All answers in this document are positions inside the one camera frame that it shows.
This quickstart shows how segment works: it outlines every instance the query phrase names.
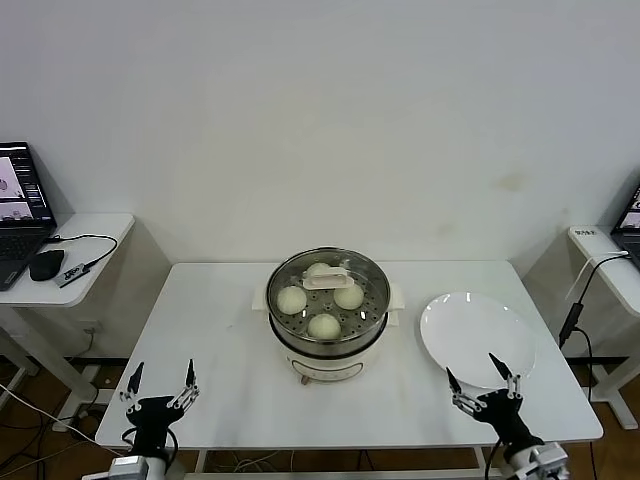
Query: computer mouse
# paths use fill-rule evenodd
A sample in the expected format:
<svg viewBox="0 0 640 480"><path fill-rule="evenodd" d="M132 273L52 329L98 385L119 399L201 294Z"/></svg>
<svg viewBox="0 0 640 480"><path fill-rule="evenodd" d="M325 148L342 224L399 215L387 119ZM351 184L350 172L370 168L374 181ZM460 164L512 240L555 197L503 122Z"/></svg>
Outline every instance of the computer mouse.
<svg viewBox="0 0 640 480"><path fill-rule="evenodd" d="M63 258L64 250L48 250L33 257L29 263L31 280L36 282L51 280L60 271Z"/></svg>

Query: floor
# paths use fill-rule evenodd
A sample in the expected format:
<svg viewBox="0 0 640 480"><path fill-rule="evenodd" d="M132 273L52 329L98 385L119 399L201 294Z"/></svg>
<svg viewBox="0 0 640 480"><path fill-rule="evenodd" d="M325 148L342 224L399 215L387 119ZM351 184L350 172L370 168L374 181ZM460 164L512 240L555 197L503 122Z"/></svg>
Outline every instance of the floor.
<svg viewBox="0 0 640 480"><path fill-rule="evenodd" d="M13 374L13 367L0 364L0 382L6 385ZM101 388L113 388L117 384L121 367L103 367L96 384ZM580 383L586 384L585 367L575 367ZM32 378L27 378L20 386L19 392L29 401L45 411L53 412L61 405L67 395L67 389L48 372L41 370ZM640 418L640 378L631 382L623 390L623 396L631 410ZM594 444L595 459L600 480L631 480L640 477L640 430L624 431L606 405L595 405L596 413L602 422L605 435ZM99 411L92 409L92 416L80 421L84 432L92 432L98 426ZM36 427L30 429L7 428ZM112 454L90 443L79 443L69 433L52 432L50 427L39 434L39 416L20 403L10 400L0 411L0 466L12 454L22 450L30 442L25 453L18 456L4 468L0 468L0 479L12 480L69 480L79 479L82 475L106 470L111 463ZM39 472L31 465L11 473L15 469L28 464L38 455L40 458L71 447L41 462L45 464ZM588 444L568 444L564 446L570 457L572 478L591 478L591 463ZM237 462L243 459L259 459L274 452L212 452L207 458L205 471L233 471ZM473 468L476 461L471 449L429 449L429 450L370 450L369 457L360 457L360 452L352 451L290 451L275 453L267 462L247 465L245 471L353 471L356 470L360 457L360 469L369 470L414 470L436 468ZM193 471L196 462L195 452L180 452L178 459L187 471Z"/></svg>

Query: white plate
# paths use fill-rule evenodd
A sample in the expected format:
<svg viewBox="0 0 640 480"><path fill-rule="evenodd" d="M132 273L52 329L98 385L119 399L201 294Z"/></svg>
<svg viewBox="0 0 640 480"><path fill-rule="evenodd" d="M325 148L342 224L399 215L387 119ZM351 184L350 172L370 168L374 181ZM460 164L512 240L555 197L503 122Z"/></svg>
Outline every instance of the white plate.
<svg viewBox="0 0 640 480"><path fill-rule="evenodd" d="M511 372L528 376L536 361L533 333L509 307L480 293L447 293L422 313L425 347L443 369L461 382L481 388L503 388L505 381L489 352Z"/></svg>

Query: white table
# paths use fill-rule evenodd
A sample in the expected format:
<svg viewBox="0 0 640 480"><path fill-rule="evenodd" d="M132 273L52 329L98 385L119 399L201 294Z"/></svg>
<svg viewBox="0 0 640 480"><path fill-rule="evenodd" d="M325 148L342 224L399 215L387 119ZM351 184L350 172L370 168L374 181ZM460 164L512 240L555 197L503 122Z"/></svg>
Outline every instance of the white table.
<svg viewBox="0 0 640 480"><path fill-rule="evenodd" d="M596 257L591 261L591 264L595 265L607 256L613 256L605 255L607 252L620 250L607 233L611 229L612 227L606 226L575 226L569 228L569 238L585 257ZM631 315L640 317L640 271L638 268L628 260L616 260L603 264L598 268L598 273L625 309ZM592 401L607 402L625 430L637 429L638 422L620 395L620 389L638 374L640 374L640 349L610 374L601 365L593 367L593 375L598 380L598 384L593 388Z"/></svg>
<svg viewBox="0 0 640 480"><path fill-rule="evenodd" d="M303 386L266 320L251 310L275 264L173 267L118 384L145 362L139 398L177 393L193 358L201 395L172 429L187 449L340 449L489 445L496 435L451 404L447 376L417 337L426 304L450 291L500 299L536 335L522 418L547 441L598 438L602 427L520 279L506 261L381 263L406 309L377 363L337 384ZM130 425L117 397L97 433L122 447Z"/></svg>
<svg viewBox="0 0 640 480"><path fill-rule="evenodd" d="M118 240L118 244L122 242L134 222L133 216L128 213L57 215L56 220L58 221L56 234L62 237L83 233L101 234L115 238ZM113 242L110 240L87 238L47 245L43 251L65 250L65 258L60 270L63 272L79 263L87 263L99 257L112 245ZM81 403L91 402L94 398L96 398L95 403L106 405L112 391L98 392L90 383L95 377L98 367L89 366L82 374L78 373L62 357L55 346L51 345L38 332L37 326L23 318L20 312L15 310L15 307L72 307L77 305L87 295L112 256L113 254L101 260L92 267L88 274L64 288L59 288L53 280L34 282L29 277L27 269L10 290L0 292L0 328L72 391L67 403L60 411L61 417L72 416ZM24 356L24 353L15 344L8 340L6 335L0 335L0 353L5 354L10 361L20 367L18 374L9 385L10 388L15 387L25 373L33 375L37 371L35 365ZM56 425L54 429L64 428Z"/></svg>

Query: steamed bun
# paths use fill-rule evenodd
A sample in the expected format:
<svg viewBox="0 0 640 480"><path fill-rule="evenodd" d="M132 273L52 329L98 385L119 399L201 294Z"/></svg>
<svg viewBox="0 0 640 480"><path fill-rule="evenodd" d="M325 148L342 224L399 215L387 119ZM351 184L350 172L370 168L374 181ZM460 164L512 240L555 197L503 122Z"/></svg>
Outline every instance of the steamed bun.
<svg viewBox="0 0 640 480"><path fill-rule="evenodd" d="M324 270L326 270L327 268L331 268L331 267L326 263L322 263L322 262L314 263L309 268L307 268L307 272L306 272L307 278L313 275L318 275L322 273Z"/></svg>
<svg viewBox="0 0 640 480"><path fill-rule="evenodd" d="M276 304L285 315L295 315L307 306L307 295L300 287L285 287L278 292Z"/></svg>
<svg viewBox="0 0 640 480"><path fill-rule="evenodd" d="M309 321L307 332L319 340L335 340L340 337L340 322L333 315L321 313Z"/></svg>
<svg viewBox="0 0 640 480"><path fill-rule="evenodd" d="M340 308L355 310L364 300L364 291L360 285L355 284L347 288L336 288L333 291L333 300Z"/></svg>

